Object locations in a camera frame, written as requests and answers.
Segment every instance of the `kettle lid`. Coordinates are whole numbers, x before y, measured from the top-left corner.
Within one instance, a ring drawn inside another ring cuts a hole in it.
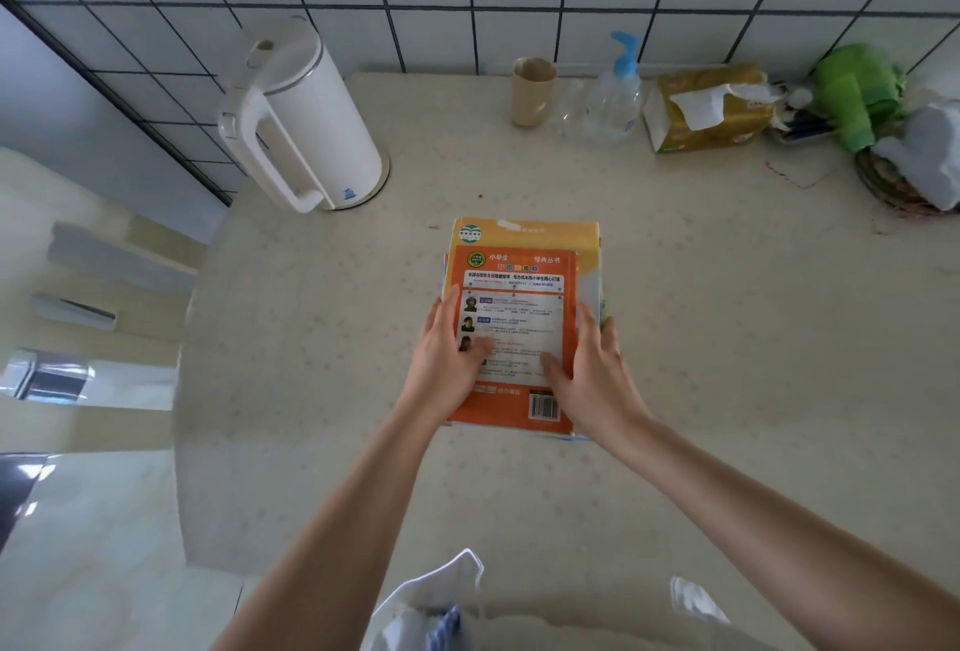
[[[246,26],[243,45],[224,73],[225,84],[265,95],[293,87],[317,67],[324,43],[302,16],[270,19]]]

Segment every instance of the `forearm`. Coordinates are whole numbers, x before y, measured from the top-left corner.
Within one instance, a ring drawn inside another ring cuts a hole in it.
[[[610,449],[818,648],[956,647],[955,597],[676,432],[639,418]]]
[[[213,649],[357,648],[434,430],[398,404]]]

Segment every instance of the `hand soap bottle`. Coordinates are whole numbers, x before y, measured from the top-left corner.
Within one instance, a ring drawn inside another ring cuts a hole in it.
[[[611,72],[597,77],[586,100],[583,133],[597,143],[616,143],[627,137],[637,124],[643,104],[641,78],[637,74],[641,40],[626,31],[614,31],[610,37],[626,51],[613,63]]]

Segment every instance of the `barcode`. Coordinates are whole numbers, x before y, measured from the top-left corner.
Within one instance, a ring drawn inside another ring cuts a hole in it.
[[[530,412],[527,416],[538,421],[559,421],[560,406],[557,405],[557,399],[553,397],[553,393],[531,390]]]

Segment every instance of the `logo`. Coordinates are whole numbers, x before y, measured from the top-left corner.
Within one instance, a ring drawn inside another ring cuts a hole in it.
[[[482,233],[478,225],[475,223],[467,223],[460,228],[460,240],[467,244],[474,244],[474,242],[480,241]]]

